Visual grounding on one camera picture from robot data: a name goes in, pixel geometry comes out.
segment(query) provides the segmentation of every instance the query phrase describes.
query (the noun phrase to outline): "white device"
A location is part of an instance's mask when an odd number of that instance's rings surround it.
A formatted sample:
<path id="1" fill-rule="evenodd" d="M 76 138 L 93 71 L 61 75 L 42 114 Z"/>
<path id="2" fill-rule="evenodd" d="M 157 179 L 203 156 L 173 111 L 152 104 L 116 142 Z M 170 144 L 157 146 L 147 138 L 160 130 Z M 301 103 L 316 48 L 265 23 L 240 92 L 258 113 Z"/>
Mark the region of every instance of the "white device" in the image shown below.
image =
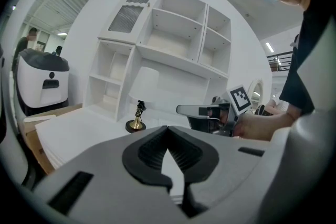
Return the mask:
<path id="1" fill-rule="evenodd" d="M 32 49 L 20 53 L 17 87 L 30 108 L 41 108 L 68 99 L 68 62 L 56 55 Z"/>

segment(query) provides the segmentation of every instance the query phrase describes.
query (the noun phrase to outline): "white paper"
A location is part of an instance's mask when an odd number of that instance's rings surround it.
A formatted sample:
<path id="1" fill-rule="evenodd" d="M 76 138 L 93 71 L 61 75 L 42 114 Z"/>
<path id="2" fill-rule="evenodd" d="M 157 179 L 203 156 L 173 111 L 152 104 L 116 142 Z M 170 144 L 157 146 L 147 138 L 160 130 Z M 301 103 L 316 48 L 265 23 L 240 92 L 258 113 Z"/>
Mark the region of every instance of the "white paper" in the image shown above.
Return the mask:
<path id="1" fill-rule="evenodd" d="M 33 121 L 45 121 L 55 118 L 56 115 L 48 115 L 48 116 L 41 116 L 41 117 L 33 117 L 33 118 L 24 118 L 24 122 L 33 122 Z"/>
<path id="2" fill-rule="evenodd" d="M 161 174 L 170 177 L 173 182 L 173 187 L 170 190 L 170 196 L 183 195 L 184 192 L 184 175 L 170 154 L 166 151 L 162 161 Z"/>

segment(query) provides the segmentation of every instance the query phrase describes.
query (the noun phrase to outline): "round mirror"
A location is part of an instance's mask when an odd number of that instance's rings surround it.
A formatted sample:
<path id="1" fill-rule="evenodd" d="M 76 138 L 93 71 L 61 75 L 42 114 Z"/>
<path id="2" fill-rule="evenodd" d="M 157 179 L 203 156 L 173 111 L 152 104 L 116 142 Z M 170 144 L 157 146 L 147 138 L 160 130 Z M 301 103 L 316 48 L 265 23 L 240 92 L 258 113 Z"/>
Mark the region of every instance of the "round mirror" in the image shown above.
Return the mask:
<path id="1" fill-rule="evenodd" d="M 263 103 L 263 82 L 261 79 L 254 80 L 249 89 L 248 89 L 248 97 L 251 100 L 253 113 L 257 110 L 257 108 Z"/>

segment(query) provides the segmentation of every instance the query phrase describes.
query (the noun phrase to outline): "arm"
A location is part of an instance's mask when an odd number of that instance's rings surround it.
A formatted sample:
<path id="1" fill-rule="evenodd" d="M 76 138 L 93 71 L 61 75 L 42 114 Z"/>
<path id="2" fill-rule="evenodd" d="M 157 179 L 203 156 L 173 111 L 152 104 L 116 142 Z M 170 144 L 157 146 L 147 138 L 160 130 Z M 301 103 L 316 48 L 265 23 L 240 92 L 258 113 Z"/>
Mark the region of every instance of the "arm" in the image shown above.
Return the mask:
<path id="1" fill-rule="evenodd" d="M 301 114 L 301 109 L 289 104 L 285 113 L 274 116 L 243 114 L 234 129 L 234 136 L 247 139 L 270 141 L 273 133 L 283 127 L 290 127 Z"/>
<path id="2" fill-rule="evenodd" d="M 24 49 L 27 49 L 27 47 L 28 47 L 28 42 L 20 39 L 19 43 L 16 46 L 13 59 L 17 60 L 19 53 L 23 51 Z"/>
<path id="3" fill-rule="evenodd" d="M 283 113 L 284 113 L 284 111 L 281 111 L 281 110 L 276 109 L 275 106 L 276 106 L 276 103 L 275 103 L 275 101 L 272 99 L 272 100 L 270 100 L 270 101 L 266 104 L 264 110 L 266 110 L 268 113 L 271 113 L 271 114 L 273 114 L 273 115 L 279 115 L 279 114 L 283 114 Z"/>

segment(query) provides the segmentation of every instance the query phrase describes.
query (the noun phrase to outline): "black slot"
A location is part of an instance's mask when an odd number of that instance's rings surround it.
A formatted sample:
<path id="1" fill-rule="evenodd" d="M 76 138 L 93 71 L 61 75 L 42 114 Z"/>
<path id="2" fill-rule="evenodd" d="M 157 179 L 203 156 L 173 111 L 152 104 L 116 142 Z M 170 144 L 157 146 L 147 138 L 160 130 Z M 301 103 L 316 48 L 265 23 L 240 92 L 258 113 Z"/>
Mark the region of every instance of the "black slot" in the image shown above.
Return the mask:
<path id="1" fill-rule="evenodd" d="M 265 151 L 263 150 L 257 150 L 255 148 L 250 148 L 250 147 L 240 147 L 238 151 L 244 152 L 246 154 L 258 156 L 258 157 L 262 157 L 263 154 L 265 153 Z"/>
<path id="2" fill-rule="evenodd" d="M 78 172 L 55 197 L 49 205 L 60 213 L 66 215 L 75 204 L 93 177 L 93 174 Z"/>
<path id="3" fill-rule="evenodd" d="M 141 183 L 170 190 L 171 179 L 161 174 L 167 149 L 183 172 L 186 184 L 206 180 L 219 161 L 216 149 L 209 144 L 172 126 L 163 126 L 129 145 L 122 154 L 122 162 Z"/>
<path id="4" fill-rule="evenodd" d="M 208 108 L 198 108 L 198 114 L 200 116 L 208 116 Z"/>
<path id="5" fill-rule="evenodd" d="M 57 79 L 46 79 L 43 82 L 42 89 L 54 89 L 59 87 L 59 82 Z"/>

